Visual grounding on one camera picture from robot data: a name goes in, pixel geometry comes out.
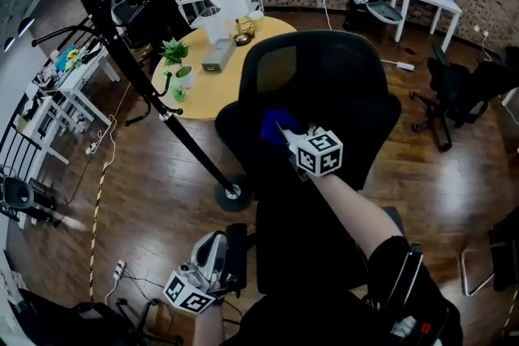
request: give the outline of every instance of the wooden floor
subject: wooden floor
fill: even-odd
[[[320,14],[270,15],[298,30],[327,27],[324,15]],[[342,17],[331,18],[333,27],[340,29]],[[389,88],[400,99],[403,111],[373,164],[362,194],[381,206],[398,208],[409,239],[422,244],[425,264],[433,278],[461,311],[465,344],[489,344],[505,321],[513,293],[495,293],[489,288],[475,297],[463,297],[457,256],[464,244],[484,235],[514,207],[509,159],[495,109],[487,111],[477,123],[453,131],[454,147],[445,154],[437,150],[430,131],[418,135],[411,132],[410,123],[421,120],[424,111],[418,102],[409,99],[409,92],[433,96],[428,87],[426,60],[431,56],[434,40],[424,32],[405,28],[400,44],[390,40],[388,34],[388,39],[377,45],[382,58],[411,62],[416,69],[407,72],[386,66]],[[410,55],[404,48],[411,48],[416,54]],[[475,68],[477,59],[483,58],[479,51],[455,41],[449,46],[448,55],[451,61],[469,68]],[[99,74],[89,84],[88,93],[108,114],[117,108],[126,86],[125,81],[112,85]],[[118,115],[119,125],[144,108],[130,89]],[[219,142],[211,122],[184,124],[224,172],[239,169]],[[102,125],[95,123],[84,135],[64,135],[58,140],[57,145],[71,159],[66,169],[56,160],[47,160],[45,181],[54,183],[62,200],[74,192],[88,161],[84,150],[95,141],[98,128]],[[126,260],[138,278],[164,284],[170,272],[188,259],[192,246],[205,233],[224,229],[233,222],[254,226],[254,206],[234,214],[218,208],[213,198],[215,181],[159,121],[155,111],[135,126],[118,126],[114,136],[117,153],[106,175],[97,227],[94,289],[98,301],[103,301],[112,288],[112,274],[119,259]],[[112,155],[111,146],[107,138],[90,160],[74,201],[61,208],[84,227],[83,231],[67,226],[53,229],[46,224],[29,225],[23,232],[15,224],[10,227],[8,253],[28,287],[63,305],[72,306],[88,299],[93,207],[102,165]],[[249,265],[249,286],[242,298],[228,297],[242,311],[259,298],[254,251],[250,252]],[[477,279],[490,269],[480,264],[470,266],[470,270],[471,278]],[[148,296],[160,296],[159,288],[145,281],[140,283]],[[145,302],[130,280],[122,280],[112,299],[116,297],[128,298],[135,308]],[[238,318],[227,305],[224,314]],[[162,331],[182,334],[187,344],[191,342],[191,319],[174,314],[169,325],[166,311],[162,310],[160,317],[156,325]]]

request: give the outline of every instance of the round yellow table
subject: round yellow table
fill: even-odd
[[[181,108],[184,112],[178,116],[180,118],[214,120],[221,109],[238,99],[243,63],[249,50],[258,42],[290,32],[296,31],[286,22],[264,17],[263,27],[255,34],[252,42],[237,46],[222,72],[206,72],[202,69],[202,60],[211,52],[213,45],[209,44],[205,29],[196,29],[182,39],[189,46],[189,54],[183,64],[193,67],[193,86],[186,90],[187,97],[182,103],[178,103],[171,92],[161,98],[162,102],[172,109]],[[165,58],[162,58],[153,73],[152,84],[159,92],[165,88],[162,71],[166,68]],[[174,73],[177,68],[172,67],[171,72]]]

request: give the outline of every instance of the forearm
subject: forearm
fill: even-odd
[[[211,305],[196,316],[193,346],[220,346],[224,343],[224,321],[220,305]]]
[[[312,181],[368,258],[382,242],[401,235],[400,229],[380,207],[355,192],[339,177],[329,174],[312,177]]]

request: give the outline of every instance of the white wall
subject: white wall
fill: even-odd
[[[31,35],[25,32],[6,53],[0,52],[0,138],[6,131],[25,88],[47,60],[40,47],[31,46],[31,41]],[[8,269],[3,253],[6,248],[8,222],[6,216],[0,215],[0,268],[4,271]],[[34,346],[16,322],[7,303],[4,287],[0,290],[0,337],[8,346]]]
[[[4,135],[25,88],[47,60],[41,48],[33,48],[31,42],[31,35],[25,32],[21,38],[16,38],[6,53],[0,52],[0,138]],[[6,152],[6,149],[0,152],[0,163],[3,162]],[[0,250],[6,246],[7,222],[8,218],[0,215]]]

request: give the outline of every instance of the white table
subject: white table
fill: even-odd
[[[447,50],[448,44],[453,37],[454,31],[456,30],[456,26],[458,20],[461,16],[460,7],[453,0],[419,0],[421,2],[430,3],[431,5],[437,6],[438,10],[436,11],[435,18],[432,20],[431,31],[429,32],[431,35],[436,30],[436,25],[438,24],[438,20],[440,19],[441,11],[445,9],[453,14],[453,19],[451,20],[451,24],[448,27],[447,36],[444,39],[444,43],[441,45],[441,49],[445,52]],[[391,0],[391,6],[395,7],[397,4],[397,0]],[[395,42],[400,42],[400,37],[402,35],[402,30],[404,29],[405,16],[407,15],[407,9],[409,7],[409,0],[404,0],[402,4],[401,15],[404,18],[399,24],[397,28],[397,34],[395,35]]]
[[[32,119],[25,125],[25,127],[20,131],[23,135],[29,137],[32,141],[38,143],[41,147],[41,151],[44,153],[49,153],[50,155],[56,157],[64,164],[68,164],[68,159],[63,157],[60,153],[56,152],[52,147],[52,141],[54,139],[54,134],[51,134],[49,130],[47,130],[47,134],[43,139],[41,139],[41,135],[38,132],[38,129],[41,126],[41,123],[45,120],[45,116],[49,116],[52,118],[59,126],[67,128],[65,124],[63,124],[61,118],[65,118],[68,121],[70,127],[74,127],[79,131],[83,131],[83,127],[78,125],[72,118],[59,106],[57,105],[52,96],[46,96],[43,98],[43,103],[38,107],[38,110],[32,117]],[[50,112],[51,109],[56,110],[56,115]]]
[[[106,117],[82,92],[81,89],[92,77],[98,68],[101,68],[110,81],[118,82],[121,79],[108,63],[108,51],[106,48],[94,57],[88,64],[82,65],[73,70],[59,85],[58,90],[66,97],[66,101],[70,101],[88,120],[91,122],[94,117],[85,110],[85,108],[75,99],[81,101],[88,109],[90,109],[97,117],[99,117],[107,126],[111,121]]]

